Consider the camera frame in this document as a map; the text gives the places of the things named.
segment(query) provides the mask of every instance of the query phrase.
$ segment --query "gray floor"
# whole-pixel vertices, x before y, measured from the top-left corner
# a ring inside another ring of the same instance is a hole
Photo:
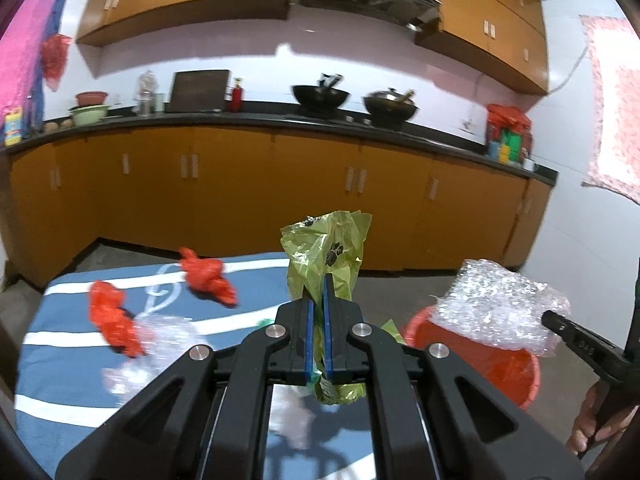
[[[78,265],[78,271],[110,269],[170,262],[149,254],[99,246]],[[452,276],[431,277],[360,277],[353,299],[363,311],[366,321],[381,325],[393,319],[398,328],[425,306],[444,295]],[[41,295],[18,282],[0,294],[0,322],[11,338],[20,345],[40,304]],[[529,413],[549,432],[565,441],[586,389],[593,384],[591,369],[563,345],[554,357],[540,359],[542,386]],[[0,406],[13,417],[10,398],[0,381]]]

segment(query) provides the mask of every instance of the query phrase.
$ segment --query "green bowl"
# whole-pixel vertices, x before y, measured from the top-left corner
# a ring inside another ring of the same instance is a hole
[[[70,112],[76,126],[85,126],[87,124],[95,124],[101,118],[106,117],[108,109],[107,105],[95,105],[73,108]]]

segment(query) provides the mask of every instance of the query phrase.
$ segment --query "black paw print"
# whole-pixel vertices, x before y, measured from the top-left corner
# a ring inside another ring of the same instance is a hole
[[[344,247],[340,244],[340,242],[336,242],[335,244],[332,244],[331,249],[329,249],[329,252],[327,253],[326,260],[324,261],[325,264],[331,267],[336,262],[336,260],[338,259],[338,256],[340,256],[343,251],[344,251]]]

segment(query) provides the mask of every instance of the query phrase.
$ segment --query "red bottle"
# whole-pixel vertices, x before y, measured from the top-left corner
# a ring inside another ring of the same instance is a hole
[[[230,112],[239,112],[240,110],[242,110],[243,90],[242,90],[242,87],[240,86],[241,82],[242,82],[242,79],[240,79],[239,77],[236,77],[236,86],[231,91],[231,103],[229,104]]]

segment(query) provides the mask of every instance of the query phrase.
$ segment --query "white stripe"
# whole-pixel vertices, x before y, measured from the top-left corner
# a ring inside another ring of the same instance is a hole
[[[323,476],[319,480],[342,480],[343,478],[354,478],[357,480],[375,480],[376,478],[376,460],[373,453],[366,457],[356,460],[353,464],[342,468],[335,473]]]
[[[239,270],[273,269],[275,267],[288,267],[288,258],[275,258],[272,260],[250,260],[248,262],[229,262],[224,265],[225,274],[238,272]],[[154,274],[153,276],[140,276],[138,278],[116,278],[114,280],[104,280],[117,288],[139,288],[142,286],[164,285],[166,283],[183,282],[185,273],[168,272],[167,274]],[[58,283],[50,286],[44,293],[49,294],[81,294],[89,292],[94,282],[85,283]]]
[[[53,404],[22,395],[15,396],[14,404],[16,410],[31,416],[86,428],[97,428],[118,411],[118,408],[86,408],[84,406]]]
[[[280,305],[268,306],[253,312],[214,317],[202,321],[193,321],[200,335],[222,334],[242,328],[252,328],[263,319],[274,319]],[[88,346],[107,346],[100,332],[29,332],[23,345],[56,346],[59,348],[78,348]]]

